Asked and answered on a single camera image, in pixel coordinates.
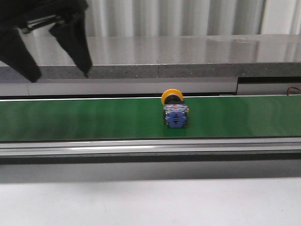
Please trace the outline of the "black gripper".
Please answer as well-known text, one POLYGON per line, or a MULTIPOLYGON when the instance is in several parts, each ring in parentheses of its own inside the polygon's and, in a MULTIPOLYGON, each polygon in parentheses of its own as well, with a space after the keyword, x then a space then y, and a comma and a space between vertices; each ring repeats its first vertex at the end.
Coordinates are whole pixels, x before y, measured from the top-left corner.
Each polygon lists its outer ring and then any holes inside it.
POLYGON ((49 24, 49 33, 88 77, 92 60, 85 31, 85 0, 2 0, 0 15, 0 60, 30 82, 41 71, 27 50, 18 30, 27 34, 49 24))

